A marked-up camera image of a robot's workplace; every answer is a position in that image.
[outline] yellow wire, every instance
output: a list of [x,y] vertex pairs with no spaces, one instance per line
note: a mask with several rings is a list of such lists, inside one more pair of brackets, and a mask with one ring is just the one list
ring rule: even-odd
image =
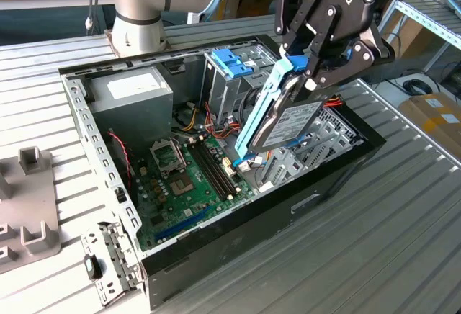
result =
[[189,125],[185,128],[182,128],[184,132],[191,130],[194,127],[195,124],[195,114],[197,114],[197,109],[194,109],[194,113],[192,114],[192,119],[189,123]]

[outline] computer chassis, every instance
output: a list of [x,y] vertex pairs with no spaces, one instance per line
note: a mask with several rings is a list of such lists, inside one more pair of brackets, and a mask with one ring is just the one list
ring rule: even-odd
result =
[[[193,58],[192,71],[197,71],[197,75],[203,72],[200,79],[204,86],[207,70],[205,57],[209,57],[205,54],[214,49],[238,49],[243,46],[260,46],[270,57],[279,57],[277,44],[266,35],[260,35],[60,70],[82,145],[97,174],[99,188],[105,192],[104,202],[114,215],[113,222],[101,222],[89,227],[81,237],[86,253],[85,265],[103,305],[110,305],[127,292],[138,288],[146,293],[150,309],[158,309],[162,303],[276,235],[314,206],[334,196],[385,143],[385,139],[346,104],[332,107],[331,114],[354,131],[360,139],[359,143],[331,159],[326,157],[330,153],[323,154],[323,162],[318,161],[318,158],[310,158],[311,163],[315,163],[309,169],[299,171],[273,188],[143,251],[137,237],[142,222],[114,159],[109,154],[101,133],[103,130],[100,132],[95,122],[91,104],[98,100],[98,96],[92,94],[89,84],[104,76],[126,74],[136,68],[159,66],[159,63],[173,63],[173,73],[176,73],[175,70],[181,68],[182,64],[185,67],[191,66],[187,59]],[[173,78],[171,71],[162,74],[169,79]],[[179,75],[189,76],[190,69],[183,70]],[[182,82],[177,79],[177,75],[174,78],[174,81]],[[185,94],[180,86],[182,83],[177,85],[177,91],[181,91],[179,94],[184,97],[178,97],[180,102],[174,101],[174,104],[204,99],[202,87]],[[175,91],[174,84],[169,86]],[[271,161],[284,160],[280,152],[274,152]],[[261,180],[267,178],[270,172],[271,169],[263,171]]]

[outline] motherboard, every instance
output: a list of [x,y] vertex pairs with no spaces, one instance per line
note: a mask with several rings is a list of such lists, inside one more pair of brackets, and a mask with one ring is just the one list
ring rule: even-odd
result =
[[132,164],[144,251],[255,195],[213,136],[162,140],[150,151]]

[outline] hard drive label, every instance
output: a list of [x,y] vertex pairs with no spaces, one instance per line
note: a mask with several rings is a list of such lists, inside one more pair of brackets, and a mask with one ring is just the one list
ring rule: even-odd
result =
[[321,104],[315,102],[285,109],[263,147],[296,138]]

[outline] aluminum table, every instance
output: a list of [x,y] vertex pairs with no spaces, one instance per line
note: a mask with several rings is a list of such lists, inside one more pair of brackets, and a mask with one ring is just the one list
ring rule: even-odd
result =
[[[167,28],[173,46],[267,33],[272,17]],[[0,275],[0,313],[98,313],[79,236],[110,220],[56,69],[113,58],[103,36],[0,48],[0,157],[53,154],[59,254]],[[158,313],[449,313],[461,304],[461,164],[361,80],[347,104],[387,143],[331,200]],[[133,292],[105,311],[147,313]]]

